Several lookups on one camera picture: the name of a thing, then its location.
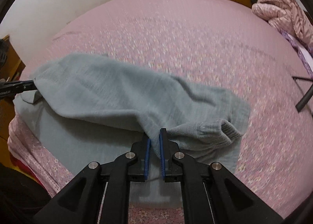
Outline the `wooden bedside cabinet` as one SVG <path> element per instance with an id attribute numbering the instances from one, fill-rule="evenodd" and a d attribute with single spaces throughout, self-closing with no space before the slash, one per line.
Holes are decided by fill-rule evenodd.
<path id="1" fill-rule="evenodd" d="M 10 43 L 10 36 L 7 35 L 3 38 L 7 46 L 7 60 L 1 67 L 1 79 L 6 81 L 19 80 L 25 64 L 18 56 L 14 47 Z M 8 126 L 15 116 L 13 97 L 1 100 L 1 164 L 6 167 L 12 168 L 13 164 L 10 160 L 10 153 L 7 146 L 8 140 Z"/>

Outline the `pink floral bed sheet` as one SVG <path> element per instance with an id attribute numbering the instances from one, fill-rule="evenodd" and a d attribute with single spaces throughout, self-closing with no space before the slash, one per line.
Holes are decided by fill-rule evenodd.
<path id="1" fill-rule="evenodd" d="M 295 105 L 310 84 L 292 45 L 229 0 L 112 0 L 70 22 L 26 66 L 22 79 L 69 54 L 107 56 L 191 83 L 220 87 L 249 104 L 233 172 L 281 217 L 312 192 L 312 106 Z M 8 148 L 54 196 L 74 175 L 18 117 Z"/>

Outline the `black tripod stand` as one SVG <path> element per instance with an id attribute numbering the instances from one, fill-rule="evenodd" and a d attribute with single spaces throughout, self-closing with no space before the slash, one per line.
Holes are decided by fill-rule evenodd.
<path id="1" fill-rule="evenodd" d="M 295 105 L 296 111 L 300 113 L 303 111 L 305 107 L 307 107 L 307 104 L 312 99 L 312 78 L 292 76 L 292 79 L 297 85 L 298 85 L 298 82 L 300 81 L 310 83 L 310 87 L 306 91 L 304 91 L 303 89 L 300 89 L 302 92 L 302 97 Z"/>

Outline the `purple lace pillow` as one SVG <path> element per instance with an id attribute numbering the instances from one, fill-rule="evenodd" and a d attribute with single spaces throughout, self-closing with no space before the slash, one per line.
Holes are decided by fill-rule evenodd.
<path id="1" fill-rule="evenodd" d="M 291 34 L 281 30 L 281 35 L 292 45 L 293 49 L 297 52 L 302 64 L 304 65 L 308 75 L 312 78 L 312 51 L 309 51 L 300 41 L 298 41 Z"/>

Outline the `pink quilted blanket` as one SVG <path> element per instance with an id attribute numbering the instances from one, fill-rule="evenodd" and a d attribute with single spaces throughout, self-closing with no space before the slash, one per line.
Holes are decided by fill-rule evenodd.
<path id="1" fill-rule="evenodd" d="M 312 51 L 312 24 L 296 0 L 257 0 L 251 10 L 270 26 L 298 38 Z"/>

